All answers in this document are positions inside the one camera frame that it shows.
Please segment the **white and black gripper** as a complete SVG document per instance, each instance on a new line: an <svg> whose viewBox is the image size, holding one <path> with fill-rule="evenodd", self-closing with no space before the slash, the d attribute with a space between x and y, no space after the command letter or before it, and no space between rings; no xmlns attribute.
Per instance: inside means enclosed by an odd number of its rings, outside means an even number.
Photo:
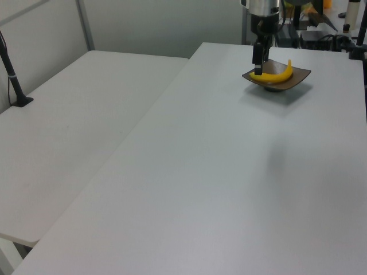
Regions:
<svg viewBox="0 0 367 275"><path fill-rule="evenodd" d="M259 42L253 45L252 63L254 74L261 75L263 62L268 61L271 36L279 31L281 1L249 0L245 7L251 15L251 32L259 36Z"/></svg>

